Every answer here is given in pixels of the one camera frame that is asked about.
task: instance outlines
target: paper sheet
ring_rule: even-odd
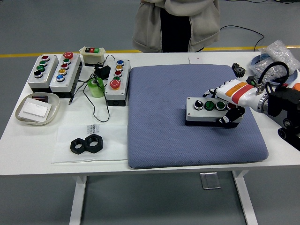
[[[189,56],[189,64],[203,64],[202,58],[200,56]]]
[[[70,150],[70,144],[76,138],[85,139],[97,134],[103,139],[103,149],[93,154],[83,152],[77,155]],[[78,125],[59,127],[52,163],[88,162],[97,160],[127,159],[126,125]]]

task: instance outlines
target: red stripe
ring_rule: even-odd
[[[249,91],[251,88],[253,88],[252,85],[247,84],[246,86],[239,89],[232,97],[232,101],[238,105],[240,97],[245,94],[247,91]]]

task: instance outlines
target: black gear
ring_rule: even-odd
[[[231,69],[234,70],[237,67],[240,67],[240,65],[238,63],[233,63]]]
[[[237,68],[233,69],[233,71],[234,71],[235,76],[238,78],[243,77],[246,72],[243,67],[237,67]]]

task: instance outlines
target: blue cushion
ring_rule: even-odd
[[[187,97],[235,79],[224,65],[135,67],[130,72],[128,165],[153,168],[264,160],[268,151],[249,108],[232,129],[185,125]]]

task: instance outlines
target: small metal bracket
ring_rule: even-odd
[[[217,172],[201,172],[200,177],[204,190],[221,188]]]

